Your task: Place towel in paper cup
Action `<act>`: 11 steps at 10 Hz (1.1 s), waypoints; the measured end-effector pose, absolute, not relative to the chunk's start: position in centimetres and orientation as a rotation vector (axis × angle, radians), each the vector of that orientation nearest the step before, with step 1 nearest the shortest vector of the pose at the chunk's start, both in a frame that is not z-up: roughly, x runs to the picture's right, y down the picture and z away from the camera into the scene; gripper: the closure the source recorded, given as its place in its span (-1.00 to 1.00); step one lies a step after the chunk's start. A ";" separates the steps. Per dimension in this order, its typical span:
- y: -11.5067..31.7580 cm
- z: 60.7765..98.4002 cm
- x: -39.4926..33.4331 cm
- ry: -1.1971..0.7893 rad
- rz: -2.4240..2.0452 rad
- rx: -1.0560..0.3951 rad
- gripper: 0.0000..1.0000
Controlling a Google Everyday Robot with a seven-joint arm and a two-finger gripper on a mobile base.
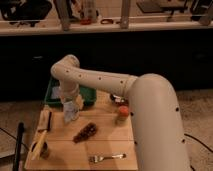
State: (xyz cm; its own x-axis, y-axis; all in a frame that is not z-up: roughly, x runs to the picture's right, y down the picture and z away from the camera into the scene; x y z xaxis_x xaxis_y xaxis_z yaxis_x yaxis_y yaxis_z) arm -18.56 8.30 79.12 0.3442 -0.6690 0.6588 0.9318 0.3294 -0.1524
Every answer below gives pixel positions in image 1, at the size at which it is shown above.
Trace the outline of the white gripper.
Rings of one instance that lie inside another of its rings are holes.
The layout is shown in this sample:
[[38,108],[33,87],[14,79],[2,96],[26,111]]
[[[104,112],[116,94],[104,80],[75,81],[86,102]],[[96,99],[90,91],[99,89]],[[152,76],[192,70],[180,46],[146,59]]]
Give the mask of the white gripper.
[[62,104],[72,101],[79,110],[82,110],[84,106],[84,100],[78,88],[68,91],[60,89],[60,100]]

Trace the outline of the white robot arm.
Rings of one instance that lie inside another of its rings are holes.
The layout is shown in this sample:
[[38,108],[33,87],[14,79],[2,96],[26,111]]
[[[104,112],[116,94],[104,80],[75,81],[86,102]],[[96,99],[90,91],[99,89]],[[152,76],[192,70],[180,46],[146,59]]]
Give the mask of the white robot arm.
[[80,84],[128,100],[139,171],[191,171],[177,95],[166,78],[82,69],[74,55],[53,64],[51,75],[65,98]]

